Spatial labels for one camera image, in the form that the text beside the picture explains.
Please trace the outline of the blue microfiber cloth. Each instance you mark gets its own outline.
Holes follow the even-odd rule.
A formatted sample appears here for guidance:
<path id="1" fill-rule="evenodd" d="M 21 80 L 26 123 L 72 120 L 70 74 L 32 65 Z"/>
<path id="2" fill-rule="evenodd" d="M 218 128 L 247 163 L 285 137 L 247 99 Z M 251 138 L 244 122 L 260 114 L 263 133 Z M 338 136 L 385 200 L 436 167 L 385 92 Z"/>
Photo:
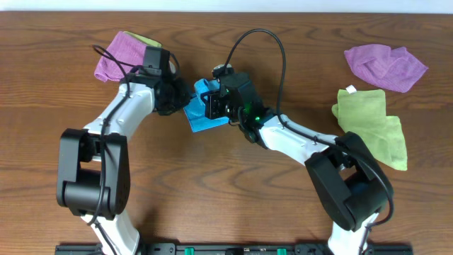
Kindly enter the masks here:
<path id="1" fill-rule="evenodd" d="M 219 89 L 219 83 L 215 80 L 201 79 L 195 82 L 194 89 L 195 92 L 192 94 L 189 104 L 184 107 L 191 130 L 199 132 L 226 125 L 229 122 L 227 117 L 213 120 L 205 117 L 205 104 L 201 99 L 201 94 Z"/>

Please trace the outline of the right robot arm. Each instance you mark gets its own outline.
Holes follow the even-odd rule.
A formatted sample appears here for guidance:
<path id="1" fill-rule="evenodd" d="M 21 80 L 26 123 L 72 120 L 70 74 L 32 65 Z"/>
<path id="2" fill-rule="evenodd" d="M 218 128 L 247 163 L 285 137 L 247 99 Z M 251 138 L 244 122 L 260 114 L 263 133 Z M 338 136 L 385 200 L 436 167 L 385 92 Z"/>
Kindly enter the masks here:
<path id="1" fill-rule="evenodd" d="M 266 108 L 257 93 L 202 93 L 209 119 L 227 117 L 252 143 L 281 152 L 306 167 L 319 200 L 333 221 L 333 254 L 366 254 L 374 226 L 394 213 L 394 190 L 363 140 L 353 132 L 337 137 L 292 122 Z"/>

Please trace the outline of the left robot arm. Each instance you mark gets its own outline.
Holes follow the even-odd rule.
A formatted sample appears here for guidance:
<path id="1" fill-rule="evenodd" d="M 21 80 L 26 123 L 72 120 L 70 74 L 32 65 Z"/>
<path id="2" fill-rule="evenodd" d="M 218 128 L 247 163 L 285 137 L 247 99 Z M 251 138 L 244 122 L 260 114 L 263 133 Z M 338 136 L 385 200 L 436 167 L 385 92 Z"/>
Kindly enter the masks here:
<path id="1" fill-rule="evenodd" d="M 95 233 L 96 248 L 75 254 L 142 254 L 142 238 L 126 210 L 130 196 L 128 143 L 150 114 L 170 115 L 188 105 L 182 78 L 128 74 L 103 112 L 59 141 L 57 202 Z"/>

